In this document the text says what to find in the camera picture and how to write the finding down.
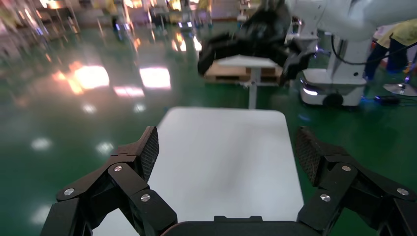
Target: metal screw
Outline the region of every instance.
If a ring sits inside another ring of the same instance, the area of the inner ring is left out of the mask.
[[[344,171],[351,171],[351,168],[349,166],[342,166],[342,169]]]
[[[71,195],[74,191],[75,191],[75,189],[68,188],[67,190],[64,191],[64,195],[66,195],[66,196]]]
[[[325,202],[330,202],[330,196],[327,194],[320,195],[320,198]]]
[[[115,167],[115,171],[121,171],[123,169],[123,167],[121,167],[121,166],[116,166]]]
[[[408,191],[403,188],[397,188],[397,192],[401,195],[408,196]]]
[[[149,194],[144,194],[144,195],[141,196],[141,201],[142,202],[147,202],[147,201],[149,201],[149,199],[150,199]]]

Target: wooden pallet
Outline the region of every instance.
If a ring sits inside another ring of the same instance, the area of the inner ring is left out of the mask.
[[[241,66],[221,66],[216,62],[204,75],[206,83],[237,84],[250,80],[250,68]],[[282,68],[263,68],[261,70],[261,82],[278,83]]]

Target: round base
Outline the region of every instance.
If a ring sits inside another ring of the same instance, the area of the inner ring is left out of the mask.
[[[409,97],[416,97],[417,91],[408,84],[386,84],[384,88],[394,94],[402,95],[402,96],[409,96]]]

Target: black cable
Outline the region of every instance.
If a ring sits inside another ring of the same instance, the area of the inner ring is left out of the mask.
[[[362,97],[362,101],[376,103],[382,106],[389,107],[417,107],[417,100],[414,100],[412,98],[402,98],[394,95],[375,96],[374,98]]]
[[[386,56],[383,56],[383,57],[378,58],[378,59],[375,59],[375,60],[370,60],[370,61],[367,61],[367,62],[361,62],[361,63],[359,63],[359,62],[349,62],[349,61],[345,61],[343,58],[341,58],[341,57],[339,56],[339,54],[337,54],[336,49],[334,48],[334,36],[333,36],[333,35],[331,36],[331,49],[332,49],[332,51],[333,51],[334,55],[335,55],[335,56],[336,56],[336,58],[337,58],[337,59],[339,59],[341,62],[343,62],[343,63],[345,63],[345,64],[348,64],[348,65],[366,65],[366,64],[369,64],[369,63],[380,62],[382,59],[385,59],[385,58],[387,58],[387,57],[389,57],[389,56],[391,56],[391,55],[393,55],[393,54],[399,53],[399,52],[401,52],[401,51],[403,51],[403,50],[407,50],[407,49],[409,49],[409,48],[411,48],[411,47],[413,47],[413,46],[415,46],[415,45],[417,45],[417,42],[415,42],[415,43],[413,43],[413,44],[411,44],[411,45],[409,45],[409,46],[407,46],[407,47],[403,47],[403,48],[401,48],[401,49],[399,49],[399,50],[397,50],[397,51],[395,51],[395,52],[392,52],[392,53],[390,53],[390,54],[388,54],[388,55],[386,55]]]

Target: white table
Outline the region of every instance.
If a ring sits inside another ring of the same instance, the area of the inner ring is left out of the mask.
[[[173,108],[158,134],[160,151],[148,184],[178,222],[216,215],[296,221],[303,199],[282,113]],[[119,210],[93,232],[137,235]]]
[[[258,86],[277,86],[277,83],[261,83],[262,68],[276,68],[277,64],[268,58],[257,58],[237,55],[216,61],[221,66],[242,66],[251,68],[250,81],[244,83],[249,87],[249,109],[256,109]]]

